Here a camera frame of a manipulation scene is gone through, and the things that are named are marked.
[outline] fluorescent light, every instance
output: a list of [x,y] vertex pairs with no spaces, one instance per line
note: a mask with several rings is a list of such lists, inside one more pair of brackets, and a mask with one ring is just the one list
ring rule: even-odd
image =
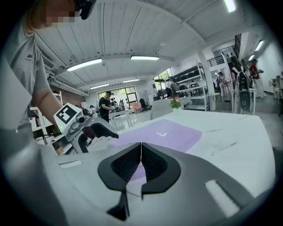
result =
[[159,60],[157,56],[132,56],[131,60]]
[[92,64],[98,64],[98,63],[101,63],[101,62],[102,62],[101,58],[96,59],[96,60],[90,60],[90,61],[78,64],[78,65],[72,66],[70,68],[67,68],[67,71],[71,72],[71,71],[77,70],[79,68],[83,68],[83,67],[86,67],[86,66],[89,66],[89,65],[92,65]]
[[228,12],[233,12],[236,10],[234,0],[224,0],[228,9]]
[[257,48],[256,48],[255,51],[260,50],[260,48],[261,48],[261,46],[262,46],[263,43],[264,43],[264,41],[260,41],[259,44],[257,45]]
[[249,58],[249,61],[252,60],[255,57],[255,55],[251,55],[251,57]]
[[137,82],[139,80],[140,79],[127,80],[127,81],[123,81],[123,83]]
[[96,87],[91,87],[90,89],[93,90],[93,89],[97,89],[97,88],[101,88],[101,87],[107,87],[109,86],[109,84],[104,84],[104,85],[100,85],[100,86],[96,86]]

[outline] black shirt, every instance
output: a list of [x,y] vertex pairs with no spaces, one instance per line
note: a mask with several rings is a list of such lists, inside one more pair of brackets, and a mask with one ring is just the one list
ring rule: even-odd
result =
[[101,116],[109,115],[109,110],[102,108],[102,104],[105,104],[106,107],[111,106],[110,100],[106,100],[105,97],[100,98],[99,100],[99,113]]

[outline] black mesh pad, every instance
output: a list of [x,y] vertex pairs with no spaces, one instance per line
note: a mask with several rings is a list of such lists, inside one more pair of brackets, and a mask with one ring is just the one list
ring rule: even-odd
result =
[[126,184],[141,162],[141,143],[114,154],[98,165],[98,174],[104,184],[112,190],[126,193]]
[[181,167],[174,158],[147,143],[142,143],[141,162],[145,168],[147,181],[141,187],[142,196],[167,191],[181,174]]
[[112,170],[128,183],[141,162],[141,146],[137,146],[111,164]]

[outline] white countertop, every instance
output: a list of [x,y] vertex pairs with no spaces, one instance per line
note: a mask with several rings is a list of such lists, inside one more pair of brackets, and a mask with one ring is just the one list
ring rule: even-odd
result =
[[240,182],[254,197],[273,185],[274,155],[258,116],[179,110],[121,130],[118,134],[161,119],[201,131],[200,140],[188,153],[214,164]]

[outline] pink chair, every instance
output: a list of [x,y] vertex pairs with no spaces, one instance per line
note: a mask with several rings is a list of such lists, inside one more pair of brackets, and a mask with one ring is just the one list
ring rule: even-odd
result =
[[140,103],[134,104],[133,110],[134,110],[135,114],[142,112],[142,105]]

